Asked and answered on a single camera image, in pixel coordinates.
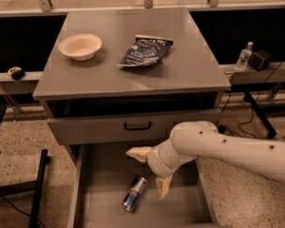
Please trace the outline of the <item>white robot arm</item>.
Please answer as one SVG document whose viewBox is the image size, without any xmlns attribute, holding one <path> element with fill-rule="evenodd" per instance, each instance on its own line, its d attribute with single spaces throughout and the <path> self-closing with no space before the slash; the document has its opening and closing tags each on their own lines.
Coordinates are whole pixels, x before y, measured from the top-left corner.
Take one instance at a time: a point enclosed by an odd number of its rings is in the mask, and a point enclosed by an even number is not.
<svg viewBox="0 0 285 228">
<path fill-rule="evenodd" d="M 285 142 L 226 136 L 205 121 L 179 123 L 164 142 L 153 147 L 133 147 L 126 155 L 146 162 L 157 175 L 160 198 L 167 195 L 173 174 L 197 158 L 226 162 L 285 183 Z"/>
</svg>

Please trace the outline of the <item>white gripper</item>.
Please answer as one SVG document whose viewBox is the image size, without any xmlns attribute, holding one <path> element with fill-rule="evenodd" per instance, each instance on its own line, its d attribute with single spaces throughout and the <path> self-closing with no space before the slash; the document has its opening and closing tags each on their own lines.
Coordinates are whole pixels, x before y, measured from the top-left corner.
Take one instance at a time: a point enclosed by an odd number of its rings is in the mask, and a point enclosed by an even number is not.
<svg viewBox="0 0 285 228">
<path fill-rule="evenodd" d="M 170 140 L 153 147 L 132 147 L 126 155 L 138 162 L 148 162 L 151 170 L 157 175 L 156 185 L 161 199 L 165 198 L 169 191 L 172 175 L 182 165 L 195 159 L 179 153 Z"/>
</svg>

